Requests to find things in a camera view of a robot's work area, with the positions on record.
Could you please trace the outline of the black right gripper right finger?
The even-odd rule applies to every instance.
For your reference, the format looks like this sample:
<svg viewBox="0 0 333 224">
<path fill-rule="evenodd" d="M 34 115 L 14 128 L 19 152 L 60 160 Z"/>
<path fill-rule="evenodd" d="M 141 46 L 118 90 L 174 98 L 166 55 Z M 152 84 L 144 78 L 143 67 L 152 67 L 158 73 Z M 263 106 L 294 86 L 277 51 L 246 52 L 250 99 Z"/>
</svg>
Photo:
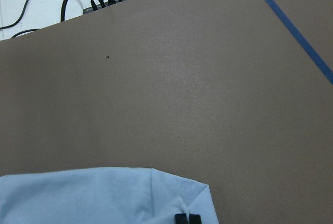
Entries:
<svg viewBox="0 0 333 224">
<path fill-rule="evenodd" d="M 201 216 L 199 214 L 189 214 L 189 224 L 201 224 Z"/>
</svg>

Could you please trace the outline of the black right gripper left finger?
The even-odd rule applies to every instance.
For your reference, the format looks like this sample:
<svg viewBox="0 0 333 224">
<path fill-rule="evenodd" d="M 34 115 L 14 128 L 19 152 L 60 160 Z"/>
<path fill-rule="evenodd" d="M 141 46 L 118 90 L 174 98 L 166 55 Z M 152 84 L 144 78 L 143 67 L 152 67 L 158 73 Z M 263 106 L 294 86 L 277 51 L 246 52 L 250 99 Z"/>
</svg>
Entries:
<svg viewBox="0 0 333 224">
<path fill-rule="evenodd" d="M 183 214 L 175 214 L 174 216 L 175 224 L 188 224 L 187 215 Z"/>
</svg>

